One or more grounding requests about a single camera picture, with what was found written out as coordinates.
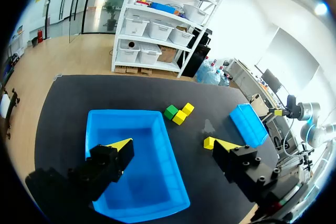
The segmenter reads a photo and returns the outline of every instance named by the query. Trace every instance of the ceiling light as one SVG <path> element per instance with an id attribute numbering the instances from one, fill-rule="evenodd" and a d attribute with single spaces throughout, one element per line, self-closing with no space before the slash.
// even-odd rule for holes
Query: ceiling light
<path id="1" fill-rule="evenodd" d="M 315 7 L 315 13 L 316 15 L 324 15 L 326 14 L 328 8 L 325 4 L 318 4 L 316 7 Z"/>

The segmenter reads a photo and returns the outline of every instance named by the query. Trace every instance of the shelf unit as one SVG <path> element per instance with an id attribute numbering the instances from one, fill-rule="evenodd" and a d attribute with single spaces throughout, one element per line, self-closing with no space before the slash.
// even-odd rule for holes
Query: shelf unit
<path id="1" fill-rule="evenodd" d="M 147 65 L 147 64 L 141 64 L 139 59 L 137 58 L 135 63 L 116 61 L 115 64 L 117 66 L 153 68 L 153 69 L 166 70 L 166 71 L 172 71 L 172 72 L 179 72 L 180 71 L 180 68 L 175 61 L 173 61 L 172 63 L 157 61 L 154 65 Z"/>
<path id="2" fill-rule="evenodd" d="M 126 35 L 124 27 L 121 29 L 121 32 L 119 34 L 119 39 L 136 40 L 136 41 L 142 41 L 142 42 L 148 42 L 148 43 L 153 43 L 153 44 L 157 44 L 157 45 L 162 45 L 162 46 L 166 46 L 166 47 L 172 47 L 172 48 L 176 48 L 178 50 L 182 50 L 182 51 L 186 51 L 186 52 L 191 51 L 190 48 L 180 46 L 178 44 L 174 44 L 170 39 L 167 39 L 167 40 L 152 39 L 151 37 L 149 37 L 149 35 L 147 34 L 146 31 L 143 33 L 142 36 Z"/>
<path id="3" fill-rule="evenodd" d="M 162 15 L 162 16 L 165 16 L 165 17 L 168 17 L 168 18 L 180 21 L 181 24 L 188 24 L 188 25 L 190 25 L 192 27 L 197 27 L 200 30 L 203 29 L 203 26 L 201 26 L 199 24 L 196 24 L 196 23 L 190 21 L 189 19 L 181 18 L 180 16 L 176 16 L 176 15 L 171 14 L 171 13 L 166 13 L 166 12 L 164 12 L 162 10 L 157 10 L 157 9 L 150 8 L 150 7 L 147 7 L 147 6 L 132 5 L 132 4 L 128 4 L 126 6 L 126 8 L 127 9 L 133 9 L 133 10 L 142 10 L 144 12 L 149 12 L 149 13 L 155 13 L 155 14 L 158 14 L 158 15 Z"/>
<path id="4" fill-rule="evenodd" d="M 199 1 L 199 6 L 202 5 L 202 2 L 209 2 L 210 3 L 210 5 L 208 5 L 204 10 L 207 10 L 210 7 L 213 6 L 213 10 L 210 13 L 206 23 L 203 26 L 201 26 L 199 24 L 196 24 L 196 23 L 194 23 L 194 22 L 192 22 L 192 21 L 190 21 L 186 18 L 178 17 L 174 14 L 166 13 L 166 12 L 163 12 L 161 10 L 153 9 L 153 8 L 146 7 L 146 6 L 128 4 L 128 0 L 124 0 L 121 11 L 120 11 L 119 19 L 118 19 L 117 30 L 115 32 L 115 37 L 114 37 L 114 46 L 113 46 L 113 54 L 112 54 L 112 66 L 111 66 L 112 72 L 115 70 L 116 66 L 143 67 L 143 68 L 151 68 L 151 69 L 159 69 L 159 70 L 178 72 L 177 77 L 179 78 L 182 75 L 182 72 L 184 71 L 187 63 L 189 62 L 192 54 L 194 53 L 198 43 L 200 42 L 200 39 L 204 35 L 205 30 L 207 29 L 207 26 L 209 24 L 209 21 L 211 20 L 214 13 L 216 12 L 218 6 L 222 2 L 222 0 L 198 0 L 198 1 Z M 148 34 L 146 32 L 143 34 L 143 36 L 126 35 L 124 33 L 123 23 L 124 23 L 124 19 L 125 19 L 125 13 L 126 13 L 127 10 L 139 10 L 139 11 L 143 11 L 143 12 L 148 12 L 148 13 L 152 13 L 152 14 L 161 15 L 161 16 L 164 16 L 164 17 L 167 17 L 169 19 L 174 20 L 175 23 L 176 23 L 176 21 L 178 21 L 178 22 L 181 22 L 181 24 L 187 24 L 187 25 L 189 25 L 191 27 L 194 27 L 194 28 L 196 27 L 196 28 L 200 29 L 201 32 L 200 32 L 199 36 L 197 37 L 197 39 L 196 39 L 192 48 L 187 48 L 187 47 L 183 47 L 183 46 L 174 44 L 169 39 L 166 40 L 166 41 L 152 39 L 151 37 L 148 36 Z M 142 42 L 158 44 L 158 45 L 162 45 L 162 46 L 176 48 L 178 51 L 177 51 L 176 56 L 175 56 L 172 63 L 157 61 L 154 65 L 146 65 L 146 64 L 141 64 L 138 59 L 134 63 L 120 62 L 120 61 L 117 61 L 119 39 L 128 39 L 128 40 L 142 41 Z M 177 59 L 180 56 L 183 57 L 181 68 L 176 63 Z"/>

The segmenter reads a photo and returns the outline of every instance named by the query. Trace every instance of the whiteboard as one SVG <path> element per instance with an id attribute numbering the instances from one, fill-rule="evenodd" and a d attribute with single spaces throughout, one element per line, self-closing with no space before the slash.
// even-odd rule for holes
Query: whiteboard
<path id="1" fill-rule="evenodd" d="M 319 64 L 303 45 L 279 28 L 257 66 L 262 72 L 269 69 L 289 93 L 298 95 Z"/>

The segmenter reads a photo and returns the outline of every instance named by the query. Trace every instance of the water bottle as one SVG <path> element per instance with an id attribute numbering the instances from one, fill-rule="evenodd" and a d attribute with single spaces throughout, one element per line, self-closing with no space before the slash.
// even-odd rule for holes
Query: water bottle
<path id="1" fill-rule="evenodd" d="M 218 85 L 228 87 L 230 85 L 230 80 L 225 75 L 222 75 Z"/>
<path id="2" fill-rule="evenodd" d="M 204 60 L 205 63 L 203 61 L 204 64 L 202 64 L 199 67 L 199 69 L 198 69 L 198 71 L 196 73 L 196 81 L 198 83 L 200 83 L 200 82 L 203 81 L 206 73 L 208 73 L 209 71 L 216 71 L 216 69 L 212 67 L 212 63 L 215 65 L 217 60 L 215 59 L 214 62 L 211 63 L 211 61 L 209 61 L 209 57 L 208 56 L 206 56 L 205 59 L 206 59 L 206 61 Z"/>
<path id="3" fill-rule="evenodd" d="M 220 71 L 220 72 L 219 72 L 219 75 L 220 75 L 220 76 L 223 76 L 223 75 L 224 75 L 223 66 L 220 66 L 220 67 L 219 67 L 219 71 Z"/>
<path id="4" fill-rule="evenodd" d="M 210 66 L 210 61 L 209 61 L 209 56 L 205 56 L 205 60 L 202 62 L 202 64 L 200 65 L 198 71 L 196 72 L 196 81 L 197 82 L 202 82 L 202 78 L 204 75 L 204 69 L 206 65 Z"/>
<path id="5" fill-rule="evenodd" d="M 203 83 L 205 84 L 213 84 L 213 85 L 218 85 L 220 82 L 220 70 L 218 69 L 216 72 L 208 72 L 204 78 Z"/>

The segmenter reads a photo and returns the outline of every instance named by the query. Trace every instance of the green cube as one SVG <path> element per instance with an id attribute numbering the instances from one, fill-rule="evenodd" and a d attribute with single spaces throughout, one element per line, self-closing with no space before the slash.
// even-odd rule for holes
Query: green cube
<path id="1" fill-rule="evenodd" d="M 176 115 L 178 112 L 178 109 L 174 105 L 170 105 L 165 111 L 164 115 L 169 119 L 173 119 L 174 115 Z"/>

